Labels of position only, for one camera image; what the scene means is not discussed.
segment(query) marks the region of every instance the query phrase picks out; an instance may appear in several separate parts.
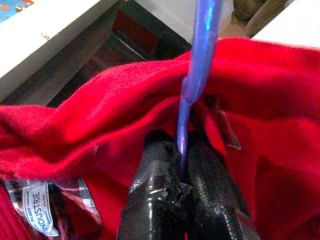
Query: red sweater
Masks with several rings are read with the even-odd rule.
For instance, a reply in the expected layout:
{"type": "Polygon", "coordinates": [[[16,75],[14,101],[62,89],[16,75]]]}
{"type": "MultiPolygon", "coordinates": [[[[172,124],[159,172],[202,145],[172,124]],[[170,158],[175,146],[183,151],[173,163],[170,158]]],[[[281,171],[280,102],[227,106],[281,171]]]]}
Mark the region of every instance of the red sweater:
{"type": "MultiPolygon", "coordinates": [[[[58,108],[0,106],[0,177],[82,176],[114,239],[143,140],[174,135],[189,54],[108,69],[58,108]]],[[[201,98],[191,116],[224,156],[263,240],[320,239],[320,52],[246,39],[217,44],[215,95],[242,149],[226,147],[201,98]]],[[[0,189],[0,239],[31,239],[0,189]]]]}

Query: blue tube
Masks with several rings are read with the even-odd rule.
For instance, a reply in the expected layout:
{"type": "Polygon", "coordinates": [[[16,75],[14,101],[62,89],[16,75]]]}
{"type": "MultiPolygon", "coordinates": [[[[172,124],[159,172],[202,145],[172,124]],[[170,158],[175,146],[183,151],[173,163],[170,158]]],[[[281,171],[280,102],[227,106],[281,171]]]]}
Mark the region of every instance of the blue tube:
{"type": "Polygon", "coordinates": [[[222,0],[198,0],[194,24],[191,62],[183,79],[177,124],[177,147],[181,153],[179,170],[184,178],[187,166],[188,122],[192,104],[202,94],[210,73],[216,41],[222,0]]]}

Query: white surface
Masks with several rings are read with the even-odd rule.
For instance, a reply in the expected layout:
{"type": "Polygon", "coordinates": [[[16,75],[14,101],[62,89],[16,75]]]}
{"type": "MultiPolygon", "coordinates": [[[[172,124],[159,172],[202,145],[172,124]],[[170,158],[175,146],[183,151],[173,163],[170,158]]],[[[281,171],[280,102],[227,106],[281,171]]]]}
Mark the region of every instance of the white surface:
{"type": "Polygon", "coordinates": [[[295,0],[253,39],[320,48],[320,0],[295,0]]]}
{"type": "Polygon", "coordinates": [[[37,0],[0,24],[0,101],[117,0],[37,0]]]}
{"type": "MultiPolygon", "coordinates": [[[[197,0],[136,1],[189,43],[192,42],[197,0]]],[[[234,10],[233,0],[223,1],[221,23],[229,17],[234,10]]]]}

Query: white label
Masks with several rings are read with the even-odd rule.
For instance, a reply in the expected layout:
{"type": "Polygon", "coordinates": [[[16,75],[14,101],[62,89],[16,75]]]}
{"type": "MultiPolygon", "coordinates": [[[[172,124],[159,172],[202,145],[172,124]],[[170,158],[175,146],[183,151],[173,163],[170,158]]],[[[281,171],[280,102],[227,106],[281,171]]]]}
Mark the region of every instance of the white label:
{"type": "Polygon", "coordinates": [[[48,183],[32,184],[23,188],[22,193],[25,217],[28,223],[48,237],[59,236],[54,228],[50,211],[48,183]]]}

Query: plaid fabric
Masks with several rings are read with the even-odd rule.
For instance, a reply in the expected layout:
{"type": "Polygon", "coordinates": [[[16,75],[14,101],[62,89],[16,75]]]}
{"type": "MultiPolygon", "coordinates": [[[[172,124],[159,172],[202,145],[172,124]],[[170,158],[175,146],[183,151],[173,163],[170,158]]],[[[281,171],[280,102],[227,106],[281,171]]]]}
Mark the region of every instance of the plaid fabric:
{"type": "Polygon", "coordinates": [[[5,181],[3,184],[14,209],[24,218],[35,240],[96,240],[101,235],[101,219],[82,178],[48,182],[53,226],[59,232],[55,237],[45,236],[28,224],[23,207],[23,188],[28,182],[5,181]]]}

